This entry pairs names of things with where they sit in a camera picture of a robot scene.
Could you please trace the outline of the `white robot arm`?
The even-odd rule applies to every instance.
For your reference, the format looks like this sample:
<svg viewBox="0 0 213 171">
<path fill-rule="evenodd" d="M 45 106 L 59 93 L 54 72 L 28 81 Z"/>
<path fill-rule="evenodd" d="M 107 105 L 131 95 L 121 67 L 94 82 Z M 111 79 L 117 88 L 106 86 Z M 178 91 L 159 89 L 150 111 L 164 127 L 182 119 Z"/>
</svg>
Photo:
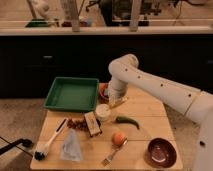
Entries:
<svg viewBox="0 0 213 171">
<path fill-rule="evenodd" d="M 143 72 L 138 65 L 133 54 L 110 62 L 109 103 L 115 106 L 122 101 L 128 85 L 132 84 L 199 124 L 193 171 L 213 171 L 213 94 Z"/>
</svg>

